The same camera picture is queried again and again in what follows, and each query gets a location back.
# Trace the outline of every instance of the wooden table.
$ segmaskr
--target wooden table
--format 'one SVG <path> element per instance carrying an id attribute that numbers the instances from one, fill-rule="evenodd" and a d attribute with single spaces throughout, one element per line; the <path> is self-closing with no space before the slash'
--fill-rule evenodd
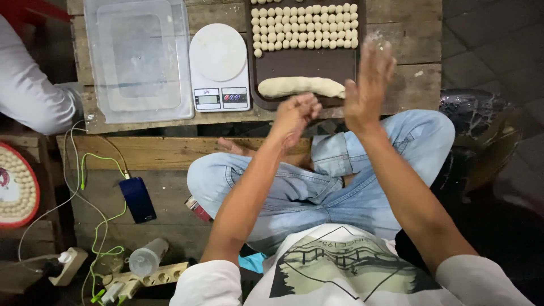
<path id="1" fill-rule="evenodd" d="M 243 0 L 186 0 L 189 29 L 194 35 L 200 28 L 221 22 L 245 37 Z M 83 17 L 83 0 L 68 0 L 68 13 L 73 16 L 77 74 L 85 85 L 83 108 L 88 133 L 137 130 L 150 127 L 212 124 L 241 121 L 269 121 L 274 112 L 256 105 L 245 112 L 199 113 L 188 120 L 140 124 L 106 124 L 97 105 L 89 47 Z M 367 33 L 379 32 L 391 42 L 399 66 L 390 84 L 383 114 L 407 109 L 438 109 L 441 80 L 442 1 L 441 0 L 367 0 Z M 342 118 L 341 108 L 326 109 L 321 118 Z"/>

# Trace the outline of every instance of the blue phone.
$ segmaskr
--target blue phone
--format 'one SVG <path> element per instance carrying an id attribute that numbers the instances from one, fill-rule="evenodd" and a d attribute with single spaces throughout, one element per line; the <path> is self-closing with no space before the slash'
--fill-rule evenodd
<path id="1" fill-rule="evenodd" d="M 130 178 L 120 181 L 119 187 L 121 187 L 121 192 L 123 193 L 123 197 L 125 197 L 125 201 L 127 201 L 127 206 L 131 211 L 134 222 L 144 223 L 157 219 L 151 198 L 142 178 Z"/>

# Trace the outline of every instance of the person's arm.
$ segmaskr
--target person's arm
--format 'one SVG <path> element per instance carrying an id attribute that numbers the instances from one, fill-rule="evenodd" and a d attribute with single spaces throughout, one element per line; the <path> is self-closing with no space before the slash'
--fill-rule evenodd
<path id="1" fill-rule="evenodd" d="M 313 94 L 294 96 L 278 107 L 268 137 L 223 200 L 200 262 L 228 260 L 238 265 L 238 253 L 257 221 L 283 153 L 298 143 L 320 111 Z"/>
<path id="2" fill-rule="evenodd" d="M 396 65 L 391 44 L 361 47 L 357 84 L 346 81 L 345 121 L 363 145 L 395 218 L 432 274 L 445 259 L 478 255 L 431 190 L 395 151 L 379 123 L 381 103 Z"/>

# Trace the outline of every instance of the sleeve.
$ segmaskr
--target sleeve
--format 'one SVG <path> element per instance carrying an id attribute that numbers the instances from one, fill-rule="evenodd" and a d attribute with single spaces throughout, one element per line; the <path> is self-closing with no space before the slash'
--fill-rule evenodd
<path id="1" fill-rule="evenodd" d="M 239 268 L 227 260 L 212 260 L 181 273 L 169 305 L 238 306 L 241 295 Z"/>
<path id="2" fill-rule="evenodd" d="M 457 255 L 446 259 L 436 270 L 436 281 L 467 306 L 533 305 L 499 265 L 480 256 Z"/>

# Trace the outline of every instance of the light blue jeans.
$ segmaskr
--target light blue jeans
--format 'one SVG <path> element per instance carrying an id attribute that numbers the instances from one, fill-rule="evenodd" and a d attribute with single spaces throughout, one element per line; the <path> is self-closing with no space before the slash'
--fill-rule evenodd
<path id="1" fill-rule="evenodd" d="M 397 152 L 430 186 L 452 147 L 452 122 L 439 112 L 418 109 L 381 124 Z M 287 235 L 323 223 L 350 224 L 378 237 L 395 238 L 400 225 L 352 132 L 314 137 L 311 157 L 314 172 L 280 163 L 248 238 L 251 248 L 271 256 Z M 212 218 L 250 161 L 250 157 L 213 153 L 190 166 L 187 186 Z M 342 176 L 353 173 L 357 175 L 342 188 Z"/>

